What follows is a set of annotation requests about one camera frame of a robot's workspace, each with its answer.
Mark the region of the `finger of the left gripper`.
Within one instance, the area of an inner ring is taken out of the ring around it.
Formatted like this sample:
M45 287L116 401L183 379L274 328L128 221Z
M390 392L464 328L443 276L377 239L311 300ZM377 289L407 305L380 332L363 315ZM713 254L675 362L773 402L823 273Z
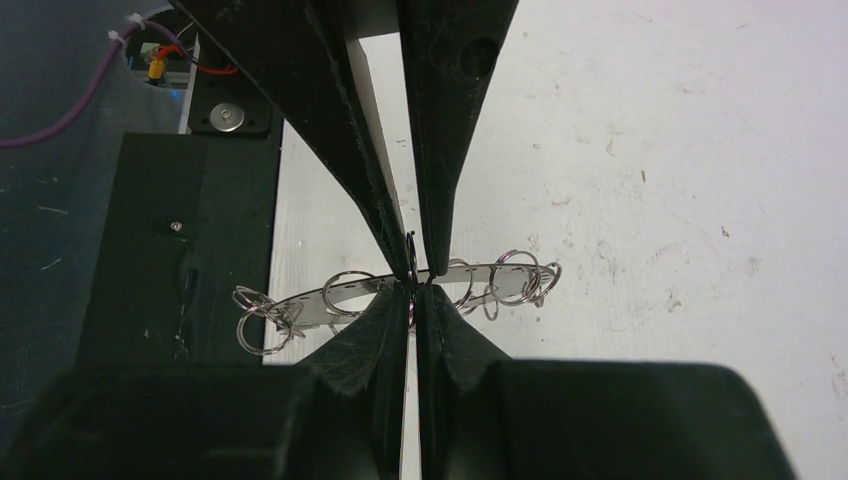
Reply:
M409 271L367 58L343 1L177 1L350 196L392 273Z
M399 1L410 133L430 271L448 269L455 197L513 0Z

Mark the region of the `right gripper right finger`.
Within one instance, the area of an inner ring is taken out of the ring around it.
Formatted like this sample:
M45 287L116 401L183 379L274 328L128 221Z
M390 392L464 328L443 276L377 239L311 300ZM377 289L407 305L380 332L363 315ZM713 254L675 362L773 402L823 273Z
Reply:
M791 479L753 390L714 364L519 360L426 284L415 304L426 479Z

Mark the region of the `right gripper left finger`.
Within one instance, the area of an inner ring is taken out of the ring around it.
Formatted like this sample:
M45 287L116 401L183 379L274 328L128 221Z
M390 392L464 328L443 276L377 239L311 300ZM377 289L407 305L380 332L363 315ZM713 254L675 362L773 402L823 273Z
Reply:
M409 286L288 366L76 370L40 397L5 479L395 479Z

